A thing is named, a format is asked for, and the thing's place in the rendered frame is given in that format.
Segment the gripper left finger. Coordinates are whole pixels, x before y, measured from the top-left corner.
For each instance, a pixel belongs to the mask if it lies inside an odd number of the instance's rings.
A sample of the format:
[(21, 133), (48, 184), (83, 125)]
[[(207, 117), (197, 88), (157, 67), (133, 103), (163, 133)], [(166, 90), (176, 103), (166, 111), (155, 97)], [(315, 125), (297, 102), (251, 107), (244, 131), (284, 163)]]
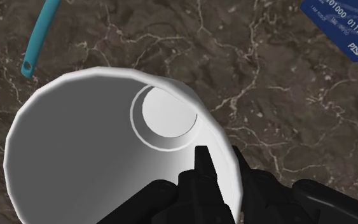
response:
[(195, 147), (194, 168), (178, 180), (150, 182), (97, 224), (235, 224), (208, 147)]

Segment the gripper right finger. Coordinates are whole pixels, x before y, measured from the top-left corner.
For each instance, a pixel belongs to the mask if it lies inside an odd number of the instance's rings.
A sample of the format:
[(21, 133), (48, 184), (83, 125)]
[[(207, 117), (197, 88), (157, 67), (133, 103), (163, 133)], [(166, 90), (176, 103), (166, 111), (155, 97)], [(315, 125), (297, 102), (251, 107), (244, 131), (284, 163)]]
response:
[(234, 146), (242, 178), (245, 224), (358, 224), (358, 200), (311, 179), (292, 187), (251, 169)]

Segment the white cup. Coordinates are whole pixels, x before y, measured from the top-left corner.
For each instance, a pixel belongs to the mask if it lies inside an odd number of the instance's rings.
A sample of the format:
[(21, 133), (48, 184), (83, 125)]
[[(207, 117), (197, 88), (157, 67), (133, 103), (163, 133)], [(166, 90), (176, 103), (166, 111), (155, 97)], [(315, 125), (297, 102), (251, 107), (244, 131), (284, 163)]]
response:
[(238, 161), (223, 128), (184, 83), (93, 67), (56, 78), (18, 110), (4, 175), (22, 224), (97, 224), (156, 179), (178, 181), (209, 149), (224, 202), (240, 216)]

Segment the blue bank card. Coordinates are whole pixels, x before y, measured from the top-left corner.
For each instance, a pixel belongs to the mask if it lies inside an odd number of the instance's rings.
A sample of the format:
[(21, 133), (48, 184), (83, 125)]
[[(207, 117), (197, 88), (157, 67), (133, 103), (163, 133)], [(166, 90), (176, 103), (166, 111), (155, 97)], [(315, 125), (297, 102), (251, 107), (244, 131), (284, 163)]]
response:
[(299, 8), (352, 62), (358, 62), (358, 0), (303, 0)]

